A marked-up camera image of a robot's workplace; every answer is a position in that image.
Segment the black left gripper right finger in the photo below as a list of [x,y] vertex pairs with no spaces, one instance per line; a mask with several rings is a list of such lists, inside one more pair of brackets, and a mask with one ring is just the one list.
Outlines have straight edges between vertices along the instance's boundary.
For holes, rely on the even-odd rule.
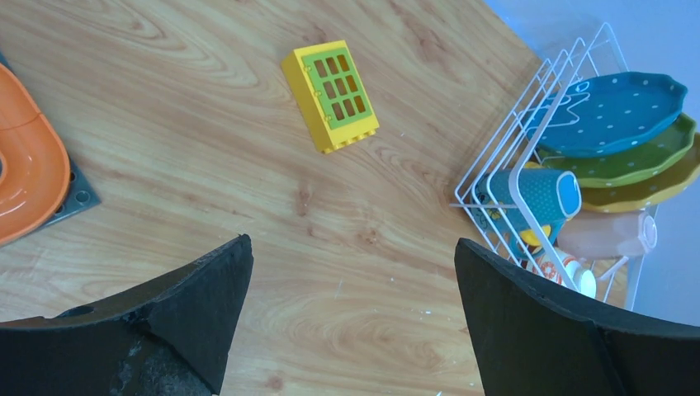
[[470,239],[454,264],[486,394],[698,394],[697,327],[599,302]]

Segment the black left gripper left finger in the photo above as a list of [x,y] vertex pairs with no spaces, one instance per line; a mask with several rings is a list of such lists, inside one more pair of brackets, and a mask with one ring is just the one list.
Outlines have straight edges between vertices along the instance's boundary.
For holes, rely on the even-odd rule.
[[4,395],[215,395],[253,269],[246,234],[53,318],[1,325]]

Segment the white orange patterned bowl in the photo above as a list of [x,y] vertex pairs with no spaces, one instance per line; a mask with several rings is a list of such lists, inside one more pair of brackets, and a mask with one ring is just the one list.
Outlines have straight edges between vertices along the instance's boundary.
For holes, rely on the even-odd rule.
[[[565,273],[571,278],[578,291],[594,299],[597,293],[597,281],[593,272],[585,268],[576,257],[562,251],[558,247],[555,248],[555,252],[561,259]],[[554,262],[547,254],[538,257],[534,262],[528,262],[527,270],[535,275],[538,275],[538,271],[541,271],[545,278],[565,287],[563,275],[557,271]]]

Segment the pink mug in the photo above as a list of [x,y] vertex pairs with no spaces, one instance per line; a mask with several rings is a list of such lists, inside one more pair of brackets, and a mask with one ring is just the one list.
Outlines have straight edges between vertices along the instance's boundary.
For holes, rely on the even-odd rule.
[[564,252],[588,260],[643,256],[655,248],[657,241],[655,220],[643,210],[582,210],[566,222],[556,240]]

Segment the blue floral mug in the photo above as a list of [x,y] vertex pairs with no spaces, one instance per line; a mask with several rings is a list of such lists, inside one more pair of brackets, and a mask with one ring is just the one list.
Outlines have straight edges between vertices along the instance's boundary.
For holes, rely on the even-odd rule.
[[[486,207],[470,208],[478,226],[484,231],[497,229],[508,238],[508,246],[519,260],[526,260],[527,254],[513,237],[514,232],[528,231],[531,226],[517,208],[499,210],[495,204],[513,205],[509,192],[511,169],[485,174],[475,186],[474,205]],[[548,168],[524,168],[518,178],[519,192],[528,208],[541,226],[551,228],[548,240],[553,243],[566,220],[576,216],[581,210],[582,195],[579,183],[573,172]]]

